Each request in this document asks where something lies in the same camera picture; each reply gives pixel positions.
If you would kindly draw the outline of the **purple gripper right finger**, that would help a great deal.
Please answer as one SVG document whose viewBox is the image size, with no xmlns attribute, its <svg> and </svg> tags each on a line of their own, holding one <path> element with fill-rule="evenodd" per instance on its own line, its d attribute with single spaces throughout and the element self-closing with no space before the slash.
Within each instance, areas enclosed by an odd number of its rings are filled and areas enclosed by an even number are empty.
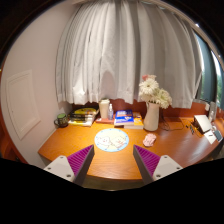
<svg viewBox="0 0 224 224">
<path fill-rule="evenodd" d="M 145 185 L 182 169 L 168 155 L 158 156 L 137 145 L 133 146 L 133 156 Z"/>
</svg>

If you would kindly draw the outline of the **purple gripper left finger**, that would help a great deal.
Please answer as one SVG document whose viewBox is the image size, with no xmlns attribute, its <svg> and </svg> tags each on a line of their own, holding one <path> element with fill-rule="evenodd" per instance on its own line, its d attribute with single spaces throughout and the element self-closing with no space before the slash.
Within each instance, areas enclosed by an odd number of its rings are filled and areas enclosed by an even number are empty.
<svg viewBox="0 0 224 224">
<path fill-rule="evenodd" d="M 94 146 L 87 146 L 70 156 L 60 155 L 44 168 L 56 176 L 81 186 L 94 157 Z"/>
</svg>

